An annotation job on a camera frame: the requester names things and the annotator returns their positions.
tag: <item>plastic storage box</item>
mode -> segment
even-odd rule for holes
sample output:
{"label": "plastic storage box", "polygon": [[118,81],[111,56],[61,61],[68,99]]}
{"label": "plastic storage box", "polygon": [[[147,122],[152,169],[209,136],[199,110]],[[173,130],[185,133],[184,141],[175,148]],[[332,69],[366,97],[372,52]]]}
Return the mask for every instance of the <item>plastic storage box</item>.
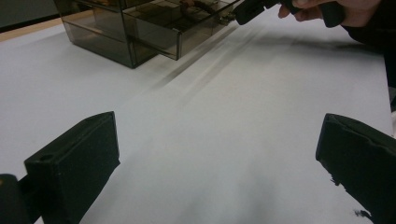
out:
{"label": "plastic storage box", "polygon": [[157,54],[179,59],[222,29],[238,1],[54,0],[72,43],[131,68]]}

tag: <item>black handle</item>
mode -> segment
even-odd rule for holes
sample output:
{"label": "black handle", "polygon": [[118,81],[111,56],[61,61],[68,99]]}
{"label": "black handle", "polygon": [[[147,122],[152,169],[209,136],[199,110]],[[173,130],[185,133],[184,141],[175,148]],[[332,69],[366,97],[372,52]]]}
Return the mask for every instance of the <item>black handle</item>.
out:
{"label": "black handle", "polygon": [[[291,14],[296,14],[300,11],[300,8],[297,8],[293,5],[292,0],[286,0],[283,2],[285,6],[290,10]],[[322,12],[324,24],[326,27],[332,28],[337,26],[343,22],[346,15],[344,13],[343,7],[337,2],[328,2],[319,5],[319,8]]]}

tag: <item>sleeve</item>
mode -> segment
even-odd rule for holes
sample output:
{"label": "sleeve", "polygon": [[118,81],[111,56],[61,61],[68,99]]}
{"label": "sleeve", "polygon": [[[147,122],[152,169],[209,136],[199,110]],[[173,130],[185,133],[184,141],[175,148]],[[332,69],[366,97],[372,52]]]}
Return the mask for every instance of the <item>sleeve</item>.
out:
{"label": "sleeve", "polygon": [[396,1],[382,0],[365,27],[346,27],[349,35],[366,45],[382,50],[396,50]]}

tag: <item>hand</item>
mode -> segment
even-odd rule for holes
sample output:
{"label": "hand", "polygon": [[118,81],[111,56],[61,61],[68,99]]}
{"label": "hand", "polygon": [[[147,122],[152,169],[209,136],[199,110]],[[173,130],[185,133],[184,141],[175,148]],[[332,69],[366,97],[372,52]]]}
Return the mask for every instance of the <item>hand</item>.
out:
{"label": "hand", "polygon": [[[322,14],[318,5],[331,2],[332,0],[293,0],[295,7],[302,10],[294,17],[297,21],[311,21],[322,19]],[[381,0],[337,0],[338,4],[344,7],[346,19],[341,25],[350,27],[363,27],[373,17]],[[279,18],[285,18],[290,11],[282,5],[279,9]]]}

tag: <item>white surface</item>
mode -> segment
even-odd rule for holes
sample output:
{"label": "white surface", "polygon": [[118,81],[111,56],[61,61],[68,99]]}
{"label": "white surface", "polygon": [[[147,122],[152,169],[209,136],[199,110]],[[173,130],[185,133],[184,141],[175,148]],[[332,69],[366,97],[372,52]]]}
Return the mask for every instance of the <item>white surface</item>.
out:
{"label": "white surface", "polygon": [[325,113],[392,134],[383,60],[276,13],[135,70],[62,26],[0,43],[0,173],[114,110],[121,165],[81,223],[370,223],[315,151]]}

